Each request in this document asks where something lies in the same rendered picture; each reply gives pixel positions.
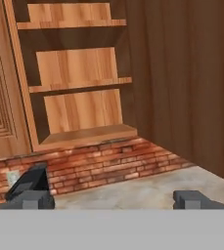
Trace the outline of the wooden panelled cabinet door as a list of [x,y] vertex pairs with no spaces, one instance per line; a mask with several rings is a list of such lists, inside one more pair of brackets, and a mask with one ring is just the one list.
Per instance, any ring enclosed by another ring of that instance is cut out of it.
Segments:
[[11,38],[0,0],[0,159],[30,153]]

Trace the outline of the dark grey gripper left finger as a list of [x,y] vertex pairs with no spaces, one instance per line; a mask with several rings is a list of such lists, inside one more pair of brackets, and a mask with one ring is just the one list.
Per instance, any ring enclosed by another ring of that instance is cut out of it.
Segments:
[[0,210],[39,210],[56,208],[51,194],[47,164],[40,162],[24,172],[5,194],[5,202],[0,203]]

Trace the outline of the tall dark wooden cabinet side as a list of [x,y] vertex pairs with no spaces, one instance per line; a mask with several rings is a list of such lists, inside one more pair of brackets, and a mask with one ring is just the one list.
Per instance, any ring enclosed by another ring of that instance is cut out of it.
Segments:
[[125,124],[224,179],[224,0],[110,0]]

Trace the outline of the open wooden shelf unit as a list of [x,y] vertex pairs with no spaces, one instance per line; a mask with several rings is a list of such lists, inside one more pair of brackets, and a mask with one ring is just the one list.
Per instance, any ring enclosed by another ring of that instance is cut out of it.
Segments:
[[35,151],[136,135],[125,0],[4,0]]

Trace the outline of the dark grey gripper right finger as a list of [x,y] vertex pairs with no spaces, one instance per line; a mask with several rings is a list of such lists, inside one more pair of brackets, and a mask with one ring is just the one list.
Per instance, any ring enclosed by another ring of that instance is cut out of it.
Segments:
[[224,203],[211,200],[198,190],[175,190],[174,209],[224,209]]

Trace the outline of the white wall socket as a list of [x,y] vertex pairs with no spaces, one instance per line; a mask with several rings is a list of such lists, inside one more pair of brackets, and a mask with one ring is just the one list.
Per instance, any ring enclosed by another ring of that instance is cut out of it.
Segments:
[[20,178],[20,171],[19,170],[9,171],[6,174],[6,177],[8,186],[11,188],[14,185],[14,183]]

